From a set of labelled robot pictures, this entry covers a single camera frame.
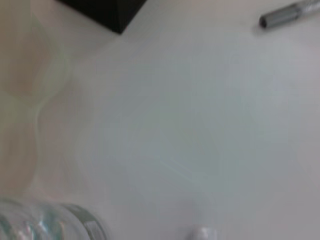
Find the clear plastic bottle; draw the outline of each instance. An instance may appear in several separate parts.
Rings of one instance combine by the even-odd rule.
[[[109,240],[103,224],[73,204],[0,199],[1,240]]]

